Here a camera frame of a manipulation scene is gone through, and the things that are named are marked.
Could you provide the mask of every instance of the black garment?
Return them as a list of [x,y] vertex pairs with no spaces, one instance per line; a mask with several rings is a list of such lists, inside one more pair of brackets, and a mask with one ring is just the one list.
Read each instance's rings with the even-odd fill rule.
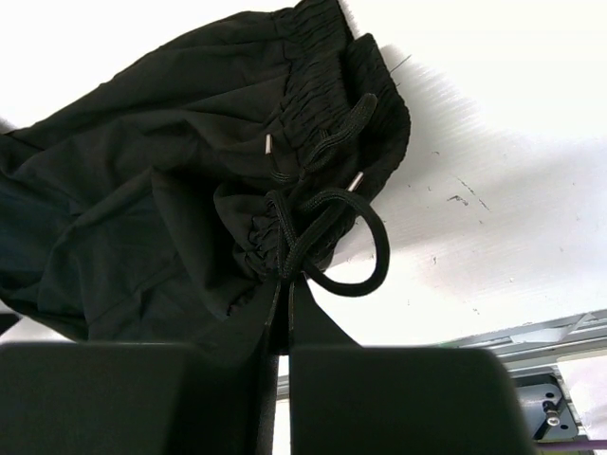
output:
[[[304,175],[365,94],[366,128]],[[377,44],[353,41],[337,0],[206,25],[0,136],[0,299],[73,338],[197,339],[282,268],[288,229],[269,191],[291,195],[304,230],[318,208],[296,204],[358,172],[356,193],[375,197],[409,131]],[[306,248],[314,264],[354,224],[329,206],[339,216]]]

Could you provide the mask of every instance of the drawstring tip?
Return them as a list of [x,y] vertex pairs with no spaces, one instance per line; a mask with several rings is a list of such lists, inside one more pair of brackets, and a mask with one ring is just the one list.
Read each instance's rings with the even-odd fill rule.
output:
[[354,180],[352,180],[352,183],[348,186],[347,190],[350,192],[356,191],[362,181],[362,177],[364,177],[364,173],[357,173],[357,176],[354,177]]
[[272,135],[266,135],[266,155],[272,153]]

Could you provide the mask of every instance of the scratch mark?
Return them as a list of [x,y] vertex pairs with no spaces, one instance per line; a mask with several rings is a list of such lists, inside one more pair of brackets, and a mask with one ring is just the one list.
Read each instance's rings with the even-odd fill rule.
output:
[[401,66],[402,66],[402,65],[403,65],[405,62],[407,62],[409,59],[411,59],[411,56],[412,56],[412,55],[413,55],[413,54],[409,54],[409,57],[405,57],[405,59],[404,59],[404,60],[403,60],[401,63],[399,63],[399,64],[398,64],[397,66],[395,66],[394,68],[392,68],[392,69],[390,70],[390,74],[392,74],[394,71],[396,71],[397,69],[399,69],[399,68],[400,68],[400,67],[401,67]]
[[453,197],[450,197],[449,199],[447,199],[447,202],[449,202],[449,201],[457,201],[457,202],[461,202],[465,206],[468,205],[468,201],[466,199],[464,199],[462,196],[458,196],[457,194],[455,194]]
[[472,194],[474,197],[476,197],[478,199],[478,202],[481,203],[481,206],[483,206],[485,209],[487,209],[487,211],[491,211],[491,209],[488,207],[487,204],[485,204],[485,201],[483,201],[483,199],[481,199],[480,197],[478,197],[478,195],[476,194],[476,192],[474,192],[474,190],[461,178],[459,177],[455,177],[459,180],[459,183],[461,183],[462,185],[464,185],[466,187],[466,189],[468,191],[470,191],[470,194]]

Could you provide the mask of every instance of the black shorts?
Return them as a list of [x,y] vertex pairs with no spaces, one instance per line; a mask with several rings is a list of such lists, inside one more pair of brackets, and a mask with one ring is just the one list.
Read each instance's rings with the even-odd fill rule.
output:
[[[372,116],[352,126],[365,94]],[[354,224],[338,203],[290,261],[269,194],[286,191],[302,233],[316,215],[298,200],[363,172],[370,201],[409,133],[377,44],[353,40],[337,0],[191,31],[0,136],[0,299],[72,338],[195,339],[268,274],[326,264]]]

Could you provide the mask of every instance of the drawstring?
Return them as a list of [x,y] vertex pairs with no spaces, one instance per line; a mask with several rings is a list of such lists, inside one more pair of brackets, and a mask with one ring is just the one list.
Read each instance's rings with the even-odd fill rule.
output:
[[[350,111],[340,129],[333,135],[325,134],[310,156],[302,163],[299,175],[281,173],[272,156],[271,136],[267,135],[266,155],[270,158],[272,178],[289,185],[282,190],[270,191],[269,201],[276,208],[279,218],[277,261],[281,278],[291,282],[300,272],[329,292],[346,297],[358,297],[370,294],[384,282],[390,263],[390,244],[383,222],[373,211],[370,204],[355,191],[363,173],[358,173],[347,190],[328,188],[321,190],[309,199],[301,202],[300,196],[309,186],[310,174],[316,173],[330,163],[338,153],[337,146],[356,138],[364,129],[377,105],[377,98],[365,94]],[[371,230],[376,245],[376,267],[371,277],[364,282],[335,282],[324,275],[309,259],[308,253],[317,245],[322,236],[340,219],[347,208],[360,215]],[[299,235],[293,221],[293,213],[309,218],[324,209],[320,215]]]

